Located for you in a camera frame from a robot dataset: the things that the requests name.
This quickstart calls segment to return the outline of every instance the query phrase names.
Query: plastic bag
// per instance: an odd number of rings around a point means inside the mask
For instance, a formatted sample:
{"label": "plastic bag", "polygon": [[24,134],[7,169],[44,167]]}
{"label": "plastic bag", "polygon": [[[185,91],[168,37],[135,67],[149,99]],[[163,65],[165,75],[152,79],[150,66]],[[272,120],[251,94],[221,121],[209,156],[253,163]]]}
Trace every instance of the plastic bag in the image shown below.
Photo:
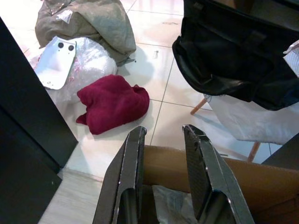
{"label": "plastic bag", "polygon": [[[117,66],[114,59],[97,42],[87,37],[73,39],[76,41],[76,56],[65,85],[60,90],[47,90],[55,104],[79,101],[77,92],[99,78],[116,74]],[[31,56],[29,62],[34,68],[40,55]]]}
{"label": "plastic bag", "polygon": [[161,224],[197,224],[191,194],[152,186],[157,218]]}

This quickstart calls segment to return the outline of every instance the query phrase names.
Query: cardboard box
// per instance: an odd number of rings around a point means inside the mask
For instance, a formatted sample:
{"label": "cardboard box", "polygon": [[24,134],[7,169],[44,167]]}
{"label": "cardboard box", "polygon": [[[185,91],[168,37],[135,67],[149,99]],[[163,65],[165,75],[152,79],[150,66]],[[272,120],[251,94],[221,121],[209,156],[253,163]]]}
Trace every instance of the cardboard box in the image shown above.
{"label": "cardboard box", "polygon": [[[94,224],[159,223],[153,217],[153,196],[145,194],[142,183],[190,192],[199,223],[299,223],[299,171],[223,159],[204,132],[193,126],[188,128],[199,132],[193,133],[194,139],[190,140],[184,128],[186,152],[144,146],[146,130],[138,127],[131,131],[106,172]],[[201,168],[207,175],[196,173]],[[208,190],[206,177],[212,186]],[[217,201],[215,197],[202,200],[204,197],[200,194],[204,190],[224,193],[227,198],[222,205],[232,211],[226,210],[224,214],[232,214],[235,219],[209,222],[205,218],[203,221],[202,216],[211,215],[214,207],[210,205]],[[214,214],[221,216],[223,212],[212,213],[212,216]]]}

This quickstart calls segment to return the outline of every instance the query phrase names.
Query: tile floor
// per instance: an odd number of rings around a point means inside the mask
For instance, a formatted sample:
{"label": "tile floor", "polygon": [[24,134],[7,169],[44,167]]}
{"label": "tile floor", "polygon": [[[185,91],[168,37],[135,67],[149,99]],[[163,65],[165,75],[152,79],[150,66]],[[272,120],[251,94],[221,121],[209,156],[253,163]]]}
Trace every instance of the tile floor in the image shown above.
{"label": "tile floor", "polygon": [[[67,163],[67,169],[102,180],[128,132],[138,125],[148,129],[146,144],[184,150],[182,125],[193,124],[207,133],[219,152],[245,160],[253,143],[234,139],[209,105],[195,116],[190,115],[192,107],[203,95],[183,79],[171,49],[180,34],[183,0],[121,1],[135,34],[137,50],[131,56],[136,63],[120,67],[118,74],[131,85],[138,84],[148,90],[149,111],[140,120],[95,136],[86,126],[75,123],[85,107],[81,103],[68,105],[63,116],[80,143]],[[34,27],[42,3],[40,0],[14,0],[6,1],[5,7],[0,7],[1,18],[25,56],[38,48]],[[278,148],[274,144],[262,144],[254,162],[263,162]]]}

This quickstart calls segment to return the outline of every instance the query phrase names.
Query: white floor tile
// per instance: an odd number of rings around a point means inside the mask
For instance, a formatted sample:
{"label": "white floor tile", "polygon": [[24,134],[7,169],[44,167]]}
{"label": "white floor tile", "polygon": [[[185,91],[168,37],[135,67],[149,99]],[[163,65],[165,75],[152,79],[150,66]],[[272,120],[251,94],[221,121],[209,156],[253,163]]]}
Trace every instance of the white floor tile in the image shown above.
{"label": "white floor tile", "polygon": [[43,1],[40,0],[2,1],[0,17],[9,28],[34,30],[42,4]]}
{"label": "white floor tile", "polygon": [[124,76],[130,85],[144,87],[151,99],[162,101],[173,61],[171,49],[137,44],[136,52],[130,57],[136,62],[120,67],[118,74]]}
{"label": "white floor tile", "polygon": [[39,224],[91,224],[102,183],[76,172],[63,172],[63,180]]}
{"label": "white floor tile", "polygon": [[137,0],[131,10],[184,15],[183,0]]}
{"label": "white floor tile", "polygon": [[129,10],[136,0],[121,0],[122,6],[127,11]]}
{"label": "white floor tile", "polygon": [[137,126],[147,128],[145,144],[150,144],[160,106],[161,102],[151,100],[148,113],[143,118],[103,134],[92,135],[87,126],[75,123],[76,118],[85,113],[85,106],[81,103],[69,105],[64,119],[79,140],[79,144],[72,153],[66,167],[104,178],[110,162],[132,129]]}
{"label": "white floor tile", "polygon": [[35,31],[9,28],[14,40],[24,53],[37,42]]}
{"label": "white floor tile", "polygon": [[[199,110],[195,116],[192,116],[190,107],[169,103],[162,103],[151,144],[184,150],[182,126],[188,124],[203,130],[220,153],[228,154],[233,158],[246,160],[253,146],[253,142],[236,140],[219,122],[213,111]],[[269,156],[269,145],[262,144],[254,162],[261,163]]]}
{"label": "white floor tile", "polygon": [[148,13],[129,11],[135,40],[137,43],[145,43],[171,47],[181,31],[181,15],[160,13]]}
{"label": "white floor tile", "polygon": [[277,144],[273,144],[270,143],[270,150],[271,150],[271,154],[273,155],[277,150],[279,150],[282,146],[281,145],[277,145]]}
{"label": "white floor tile", "polygon": [[[186,82],[174,60],[163,101],[195,107],[203,98],[204,95],[202,93],[195,91]],[[208,103],[202,108],[212,110]]]}

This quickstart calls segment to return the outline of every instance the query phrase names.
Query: white plastic sack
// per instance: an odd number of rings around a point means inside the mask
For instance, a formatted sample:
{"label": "white plastic sack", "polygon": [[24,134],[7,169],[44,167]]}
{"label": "white plastic sack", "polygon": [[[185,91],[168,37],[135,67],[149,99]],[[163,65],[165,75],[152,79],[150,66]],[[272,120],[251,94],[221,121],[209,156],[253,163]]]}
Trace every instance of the white plastic sack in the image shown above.
{"label": "white plastic sack", "polygon": [[197,224],[191,194],[152,186],[157,218],[161,224]]}
{"label": "white plastic sack", "polygon": [[[69,72],[65,85],[60,90],[47,90],[55,104],[69,101],[79,101],[77,92],[95,82],[101,77],[116,74],[117,66],[114,59],[109,57],[108,52],[97,42],[87,37],[72,39],[76,41],[76,56]],[[28,61],[33,68],[38,63],[43,49],[34,52]]]}
{"label": "white plastic sack", "polygon": [[299,133],[299,103],[268,111],[231,96],[206,96],[219,121],[238,140],[285,144]]}

